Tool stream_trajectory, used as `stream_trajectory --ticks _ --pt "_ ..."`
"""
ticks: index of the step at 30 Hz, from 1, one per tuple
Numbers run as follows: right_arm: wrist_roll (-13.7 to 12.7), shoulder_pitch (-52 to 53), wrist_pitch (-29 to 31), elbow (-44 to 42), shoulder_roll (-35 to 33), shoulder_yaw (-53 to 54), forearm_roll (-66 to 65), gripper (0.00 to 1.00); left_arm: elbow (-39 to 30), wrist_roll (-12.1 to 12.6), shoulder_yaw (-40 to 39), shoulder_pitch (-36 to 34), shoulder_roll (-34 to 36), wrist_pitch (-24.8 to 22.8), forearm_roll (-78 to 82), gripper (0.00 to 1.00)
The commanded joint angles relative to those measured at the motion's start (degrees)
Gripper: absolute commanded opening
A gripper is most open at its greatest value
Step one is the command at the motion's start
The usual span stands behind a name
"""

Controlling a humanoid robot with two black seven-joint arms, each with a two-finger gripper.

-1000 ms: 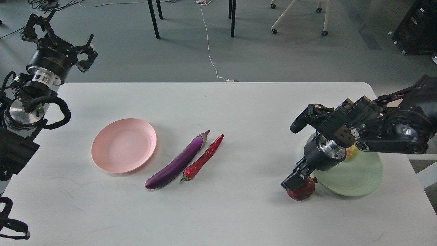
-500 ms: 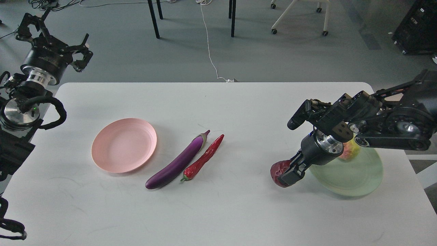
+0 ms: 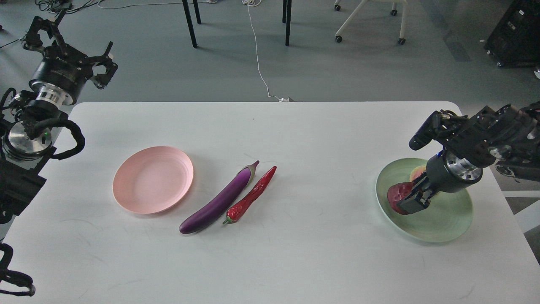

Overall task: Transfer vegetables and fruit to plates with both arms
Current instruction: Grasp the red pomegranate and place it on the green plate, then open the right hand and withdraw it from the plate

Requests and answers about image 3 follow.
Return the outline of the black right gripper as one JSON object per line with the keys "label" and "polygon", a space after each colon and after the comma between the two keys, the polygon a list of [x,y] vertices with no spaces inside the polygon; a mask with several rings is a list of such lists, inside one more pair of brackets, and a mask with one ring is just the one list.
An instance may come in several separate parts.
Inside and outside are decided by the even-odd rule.
{"label": "black right gripper", "polygon": [[411,188],[404,185],[398,188],[397,212],[410,215],[425,210],[437,192],[459,192],[478,183],[482,176],[483,169],[465,158],[452,152],[440,152],[427,161],[426,172],[411,181]]}

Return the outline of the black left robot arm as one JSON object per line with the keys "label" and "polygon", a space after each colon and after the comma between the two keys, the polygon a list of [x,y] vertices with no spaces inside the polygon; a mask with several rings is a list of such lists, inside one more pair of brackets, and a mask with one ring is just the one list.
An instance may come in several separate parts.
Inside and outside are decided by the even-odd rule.
{"label": "black left robot arm", "polygon": [[118,69],[112,42],[98,56],[65,42],[58,27],[66,12],[62,8],[54,20],[35,16],[22,47],[42,60],[29,90],[8,88],[1,97],[1,225],[11,225],[43,188],[39,173],[49,160],[73,157],[85,147],[80,127],[62,107],[77,102],[87,81],[104,89]]}

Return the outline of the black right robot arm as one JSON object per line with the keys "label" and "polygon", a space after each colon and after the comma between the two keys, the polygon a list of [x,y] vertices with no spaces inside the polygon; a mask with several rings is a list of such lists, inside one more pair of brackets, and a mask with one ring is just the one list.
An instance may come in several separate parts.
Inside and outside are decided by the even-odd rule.
{"label": "black right robot arm", "polygon": [[386,193],[399,214],[420,212],[438,193],[456,193],[477,183],[492,164],[501,175],[539,181],[538,103],[521,109],[508,104],[497,111],[486,106],[470,117],[435,111],[411,137],[409,147],[416,151],[431,141],[443,148],[424,171]]}

